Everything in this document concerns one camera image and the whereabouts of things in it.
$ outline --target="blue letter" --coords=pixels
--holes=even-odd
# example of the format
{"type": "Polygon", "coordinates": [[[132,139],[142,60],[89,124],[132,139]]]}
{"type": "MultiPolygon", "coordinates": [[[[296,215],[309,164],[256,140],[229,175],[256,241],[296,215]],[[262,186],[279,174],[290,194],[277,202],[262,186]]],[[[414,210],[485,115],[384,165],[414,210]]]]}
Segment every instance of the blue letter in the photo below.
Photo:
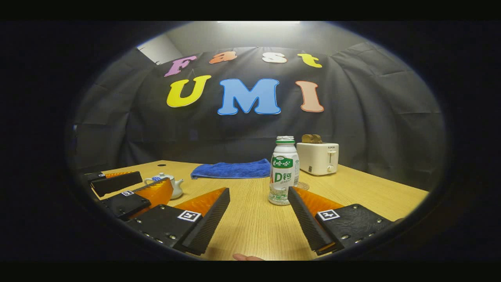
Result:
{"type": "Polygon", "coordinates": [[[239,104],[244,113],[249,113],[258,99],[258,106],[254,109],[256,113],[279,114],[282,111],[277,106],[275,89],[279,81],[276,79],[260,79],[250,92],[239,79],[225,79],[220,84],[224,87],[222,107],[217,110],[220,115],[238,113],[238,109],[233,105],[233,100],[239,104]]]}

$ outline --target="white toaster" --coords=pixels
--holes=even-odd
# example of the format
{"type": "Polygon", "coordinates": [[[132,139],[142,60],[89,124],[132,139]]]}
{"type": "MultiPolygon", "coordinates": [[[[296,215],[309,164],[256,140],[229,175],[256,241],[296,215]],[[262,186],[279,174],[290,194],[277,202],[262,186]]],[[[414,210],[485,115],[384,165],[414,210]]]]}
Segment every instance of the white toaster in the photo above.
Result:
{"type": "Polygon", "coordinates": [[[296,148],[302,171],[313,175],[326,175],[338,171],[339,144],[297,143],[296,148]]]}

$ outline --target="orange soft pad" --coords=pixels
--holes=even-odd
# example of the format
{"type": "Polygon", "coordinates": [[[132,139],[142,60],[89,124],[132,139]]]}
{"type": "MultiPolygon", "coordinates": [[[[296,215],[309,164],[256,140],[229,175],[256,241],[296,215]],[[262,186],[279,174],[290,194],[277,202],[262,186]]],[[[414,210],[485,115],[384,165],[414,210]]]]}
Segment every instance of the orange soft pad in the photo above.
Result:
{"type": "Polygon", "coordinates": [[[165,181],[162,181],[155,185],[134,191],[134,193],[136,193],[137,195],[150,200],[151,206],[142,209],[138,213],[131,216],[131,218],[138,217],[140,214],[143,214],[158,205],[167,205],[167,203],[170,201],[170,197],[172,196],[173,191],[174,189],[172,188],[172,184],[170,183],[170,180],[168,178],[166,178],[165,181]]]}
{"type": "Polygon", "coordinates": [[[312,192],[303,190],[301,188],[294,187],[294,190],[299,194],[299,196],[301,197],[301,199],[303,200],[304,204],[306,205],[306,207],[308,208],[313,217],[315,217],[315,215],[319,211],[326,211],[330,209],[335,210],[344,207],[339,203],[331,201],[327,198],[324,198],[312,192]]]}
{"type": "Polygon", "coordinates": [[[202,216],[205,216],[205,214],[209,211],[209,209],[212,207],[212,205],[216,202],[216,200],[219,198],[219,196],[223,193],[225,189],[226,187],[223,187],[221,189],[214,190],[207,194],[203,194],[189,201],[181,203],[175,206],[174,208],[199,212],[202,214],[202,216]]]}
{"type": "Polygon", "coordinates": [[[124,174],[132,173],[132,172],[133,171],[110,173],[110,174],[105,174],[105,176],[106,176],[106,178],[112,178],[115,176],[124,175],[124,174]]]}

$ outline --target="blue towel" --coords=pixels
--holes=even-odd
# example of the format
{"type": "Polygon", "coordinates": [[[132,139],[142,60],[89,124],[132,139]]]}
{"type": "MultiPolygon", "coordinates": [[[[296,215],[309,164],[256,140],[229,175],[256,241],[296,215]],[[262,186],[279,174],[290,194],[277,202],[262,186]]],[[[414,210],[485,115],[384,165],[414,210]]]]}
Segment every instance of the blue towel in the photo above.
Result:
{"type": "Polygon", "coordinates": [[[191,179],[207,178],[263,178],[270,176],[271,164],[267,159],[244,164],[217,163],[201,165],[193,170],[191,179]]]}

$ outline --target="wooden table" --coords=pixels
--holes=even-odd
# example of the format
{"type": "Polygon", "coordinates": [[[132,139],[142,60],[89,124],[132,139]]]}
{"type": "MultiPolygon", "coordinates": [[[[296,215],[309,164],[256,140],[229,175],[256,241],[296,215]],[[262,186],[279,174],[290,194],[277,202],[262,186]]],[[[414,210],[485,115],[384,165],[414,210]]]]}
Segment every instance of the wooden table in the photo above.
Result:
{"type": "MultiPolygon", "coordinates": [[[[172,161],[152,163],[104,171],[104,173],[139,171],[143,179],[160,172],[173,175],[184,194],[171,200],[175,206],[184,201],[229,187],[230,204],[222,217],[205,254],[207,260],[234,260],[234,253],[253,255],[265,260],[310,260],[318,256],[310,250],[299,221],[290,205],[276,206],[268,201],[270,178],[192,180],[191,172],[200,164],[172,161]]],[[[300,182],[310,185],[309,191],[342,205],[361,204],[389,220],[405,217],[426,197],[428,192],[395,183],[345,166],[335,174],[313,176],[300,172],[300,182]]],[[[134,191],[144,184],[106,194],[106,199],[125,190],[134,191]]]]}

